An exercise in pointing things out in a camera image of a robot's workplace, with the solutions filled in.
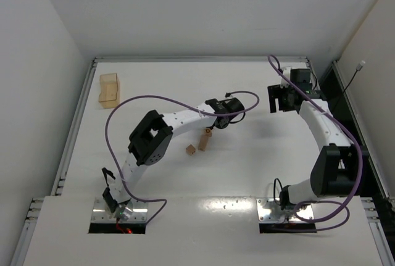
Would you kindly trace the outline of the amber transparent plastic container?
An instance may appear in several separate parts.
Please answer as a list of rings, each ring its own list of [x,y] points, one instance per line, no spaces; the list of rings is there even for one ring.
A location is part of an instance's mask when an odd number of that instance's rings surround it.
[[[99,77],[100,93],[98,102],[103,109],[113,109],[120,104],[120,82],[116,73],[108,73]]]

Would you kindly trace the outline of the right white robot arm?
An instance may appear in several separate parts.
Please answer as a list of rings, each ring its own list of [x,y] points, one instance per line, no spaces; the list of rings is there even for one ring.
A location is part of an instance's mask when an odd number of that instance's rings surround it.
[[[280,207],[292,209],[303,201],[358,195],[367,149],[353,143],[333,121],[325,96],[310,81],[310,70],[287,67],[282,72],[287,80],[268,87],[270,111],[297,112],[320,153],[307,180],[281,189]]]

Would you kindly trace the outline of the wooden block stack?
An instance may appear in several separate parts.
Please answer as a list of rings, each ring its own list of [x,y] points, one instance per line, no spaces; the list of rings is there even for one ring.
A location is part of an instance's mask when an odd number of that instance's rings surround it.
[[[199,144],[198,144],[198,150],[199,151],[205,151],[209,142],[210,136],[207,135],[202,135]]]

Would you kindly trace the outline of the wooden block letter D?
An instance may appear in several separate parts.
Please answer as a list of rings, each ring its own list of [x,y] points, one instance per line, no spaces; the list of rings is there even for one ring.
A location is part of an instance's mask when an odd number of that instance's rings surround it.
[[[205,128],[204,129],[204,136],[206,137],[212,137],[212,129],[211,128]]]

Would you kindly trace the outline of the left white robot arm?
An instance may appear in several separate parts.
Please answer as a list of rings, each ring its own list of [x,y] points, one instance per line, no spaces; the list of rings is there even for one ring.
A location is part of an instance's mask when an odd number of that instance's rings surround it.
[[[105,140],[118,170],[116,177],[109,170],[102,169],[103,174],[109,174],[114,180],[113,184],[107,185],[102,194],[110,212],[114,214],[124,208],[131,199],[139,201],[131,195],[132,187],[139,182],[150,165],[164,158],[172,139],[203,128],[224,129],[245,111],[246,108],[237,98],[209,99],[196,107],[185,105],[185,110],[167,114],[150,110],[129,136],[128,155],[124,165],[120,165],[110,145],[110,121],[107,120]]]

